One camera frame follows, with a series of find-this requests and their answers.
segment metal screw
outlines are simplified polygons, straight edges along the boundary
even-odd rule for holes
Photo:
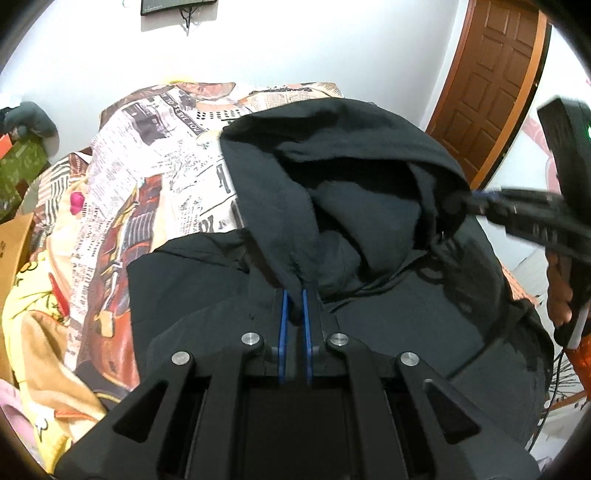
[[[175,365],[184,365],[189,360],[191,360],[191,356],[187,352],[176,352],[173,355],[173,363]]]
[[[242,335],[242,343],[246,345],[256,345],[261,340],[258,333],[249,332]]]
[[[336,346],[344,346],[349,343],[349,337],[347,337],[344,333],[334,333],[330,336],[330,343]]]
[[[400,361],[407,367],[414,367],[418,365],[418,355],[412,352],[404,352],[400,356]]]

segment door frame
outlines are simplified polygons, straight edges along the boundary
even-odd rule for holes
[[[457,70],[460,67],[460,61],[464,55],[464,49],[466,48],[468,32],[470,31],[470,26],[472,25],[472,17],[474,16],[475,6],[476,0],[469,0],[468,8],[466,9],[466,16],[464,18],[464,24],[462,26],[462,33],[460,34],[460,40],[457,42],[456,53],[453,56],[452,66],[449,67],[449,73],[447,74],[447,79],[443,85],[443,90],[441,91],[441,95],[439,96],[439,100],[435,106],[435,110],[433,111],[431,119],[429,120],[429,124],[427,125],[426,132],[429,135],[431,135],[435,130],[437,119],[439,118],[439,115],[441,115],[441,111],[443,110],[443,106],[447,100],[447,96],[452,89],[453,81],[456,79]]]
[[[437,101],[435,110],[433,111],[433,115],[431,116],[431,120],[429,120],[429,124],[427,125],[426,132],[429,135],[431,135],[435,130],[437,119],[443,110],[447,96],[449,95],[449,92],[452,89],[452,84],[456,78],[457,70],[460,66],[460,61],[466,47],[468,32],[470,31],[470,26],[472,25],[475,6],[476,0],[469,0],[468,8],[466,10],[466,18],[464,19],[462,33],[457,44],[456,53],[453,57],[452,66],[449,69],[449,74],[447,75],[447,79],[443,86],[443,90],[441,91],[441,95],[439,96],[439,100]],[[470,188],[473,190],[480,187],[485,180],[490,178],[494,168],[499,163],[498,160],[501,157],[501,154],[504,152],[509,143],[514,139],[518,128],[521,126],[524,111],[527,111],[531,105],[531,101],[533,100],[532,93],[534,93],[538,86],[537,80],[539,80],[541,68],[545,63],[545,51],[547,49],[545,48],[545,44],[547,38],[549,38],[549,32],[550,25],[548,23],[548,18],[540,10],[538,10],[538,25],[535,32],[534,46],[532,48],[530,64],[528,65],[525,72],[523,84],[521,85],[521,89],[519,90],[519,94],[515,100],[515,104],[509,113],[509,117],[503,126],[499,137],[493,145],[490,153],[486,157],[486,160],[482,164],[482,167],[478,170],[478,173],[470,182]]]

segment hand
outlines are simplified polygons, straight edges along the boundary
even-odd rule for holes
[[[548,316],[556,328],[570,322],[573,313],[570,311],[569,302],[573,299],[573,289],[570,288],[560,274],[558,254],[546,250],[548,259]]]

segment newspaper print fabric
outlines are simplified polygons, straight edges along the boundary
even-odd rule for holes
[[[233,120],[286,103],[338,97],[332,83],[267,89],[176,83],[138,90],[103,112],[72,255],[64,363],[116,398],[139,378],[126,266],[165,241],[243,226],[219,135]]]

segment cable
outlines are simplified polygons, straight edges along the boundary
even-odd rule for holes
[[[185,25],[187,27],[187,33],[189,33],[189,28],[191,27],[191,17],[197,11],[197,7],[189,7],[187,8],[179,8],[179,12],[181,12],[181,17],[185,20]]]
[[[540,426],[538,427],[538,430],[535,433],[534,438],[531,440],[531,445],[527,449],[528,452],[531,452],[531,449],[534,447],[536,441],[538,440],[538,437],[540,436],[540,433],[542,432],[542,429],[544,428],[544,424],[546,423],[546,419],[548,418],[548,415],[550,414],[550,409],[552,408],[552,405],[554,404],[554,400],[556,400],[556,394],[558,393],[558,384],[560,383],[560,365],[562,364],[563,357],[564,357],[564,350],[562,350],[562,352],[560,352],[560,355],[558,356],[558,367],[556,367],[556,386],[554,387],[554,394],[552,395],[552,399],[550,400],[550,405],[548,405],[548,408],[546,409],[546,413],[544,414],[544,417],[542,418],[542,423],[540,423]]]

